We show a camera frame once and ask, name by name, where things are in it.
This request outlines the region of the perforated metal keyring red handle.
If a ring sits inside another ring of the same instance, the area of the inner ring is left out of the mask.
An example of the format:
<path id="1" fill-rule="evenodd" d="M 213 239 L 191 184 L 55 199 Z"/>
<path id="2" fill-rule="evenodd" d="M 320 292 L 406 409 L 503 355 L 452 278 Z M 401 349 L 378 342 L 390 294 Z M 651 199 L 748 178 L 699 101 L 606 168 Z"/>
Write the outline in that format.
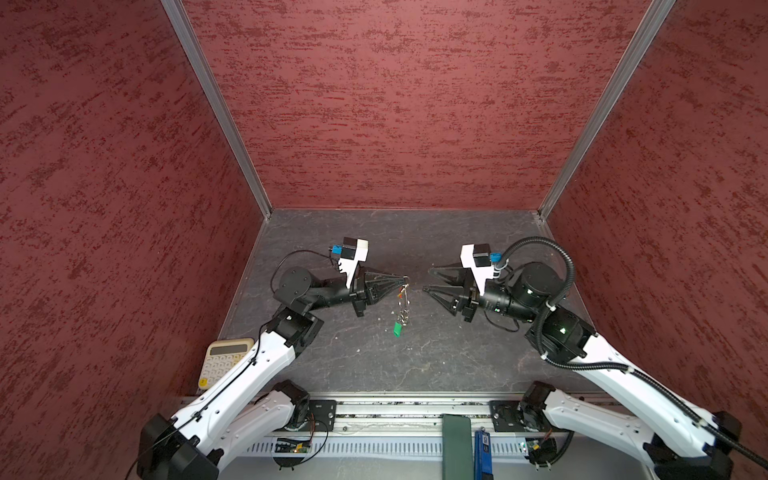
<path id="1" fill-rule="evenodd" d="M 401 288 L 404 288 L 405 291 L 404 291 L 404 294 L 403 294 L 402 298 L 398 298 L 398 294 L 397 294 L 398 308 L 399 308 L 399 311 L 398 311 L 398 314 L 397 314 L 397 322 L 400 323 L 402 325 L 402 327 L 405 327 L 405 326 L 408 325 L 409 313 L 410 313 L 410 301 L 409 301 L 409 297 L 408 297 L 408 292 L 409 292 L 409 290 L 408 290 L 408 288 L 409 288 L 409 278 L 408 277 L 404 278 L 403 285 L 400 287 L 400 289 Z"/>

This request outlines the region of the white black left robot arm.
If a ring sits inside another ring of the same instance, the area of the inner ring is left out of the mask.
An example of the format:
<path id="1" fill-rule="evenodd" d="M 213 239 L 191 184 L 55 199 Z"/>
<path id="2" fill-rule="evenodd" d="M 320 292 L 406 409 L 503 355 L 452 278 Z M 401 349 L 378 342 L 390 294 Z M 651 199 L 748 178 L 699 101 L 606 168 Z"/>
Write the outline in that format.
<path id="1" fill-rule="evenodd" d="M 216 479 L 249 446 L 284 427 L 299 428 L 309 395 L 291 381 L 263 388 L 316 338 L 316 310 L 350 304 L 357 316 L 406 286 L 404 276 L 358 266 L 352 274 L 319 279 L 308 269 L 286 270 L 275 289 L 280 307 L 255 345 L 229 372 L 170 418 L 143 427 L 134 474 L 141 479 Z"/>

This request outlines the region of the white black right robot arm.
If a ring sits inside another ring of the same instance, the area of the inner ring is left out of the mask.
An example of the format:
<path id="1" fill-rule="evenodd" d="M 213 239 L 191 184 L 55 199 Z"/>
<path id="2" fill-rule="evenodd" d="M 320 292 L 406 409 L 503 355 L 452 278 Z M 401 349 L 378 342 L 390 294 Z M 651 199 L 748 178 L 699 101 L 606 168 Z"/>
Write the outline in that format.
<path id="1" fill-rule="evenodd" d="M 526 338 L 548 365 L 591 381 L 626 410 L 599 407 L 540 381 L 534 382 L 511 420 L 528 431 L 568 430 L 619 450 L 648 466 L 658 479 L 728 479 L 741 452 L 740 422 L 685 400 L 618 352 L 596 329 L 561 306 L 575 277 L 566 259 L 563 276 L 541 262 L 501 276 L 506 256 L 469 256 L 433 267 L 440 284 L 425 292 L 469 321 L 492 311 L 530 328 Z"/>

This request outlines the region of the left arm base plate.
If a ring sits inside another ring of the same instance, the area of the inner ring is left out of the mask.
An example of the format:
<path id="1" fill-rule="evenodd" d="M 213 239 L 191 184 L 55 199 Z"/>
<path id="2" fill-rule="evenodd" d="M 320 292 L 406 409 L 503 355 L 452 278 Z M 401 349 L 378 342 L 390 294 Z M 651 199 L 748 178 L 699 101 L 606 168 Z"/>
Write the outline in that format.
<path id="1" fill-rule="evenodd" d="M 310 399 L 302 402 L 295 412 L 293 428 L 298 432 L 309 433 L 313 429 L 321 432 L 334 429 L 338 402 L 329 399 Z"/>

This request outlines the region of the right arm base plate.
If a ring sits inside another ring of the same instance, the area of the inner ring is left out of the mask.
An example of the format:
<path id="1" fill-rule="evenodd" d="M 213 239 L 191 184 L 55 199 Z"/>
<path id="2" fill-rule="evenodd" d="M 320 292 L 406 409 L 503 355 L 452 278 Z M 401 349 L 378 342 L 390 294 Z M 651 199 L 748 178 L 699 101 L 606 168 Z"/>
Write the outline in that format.
<path id="1" fill-rule="evenodd" d="M 553 427 L 546 419 L 526 421 L 519 408 L 518 400 L 491 400 L 490 419 L 496 433 L 564 433 L 564 429 Z"/>

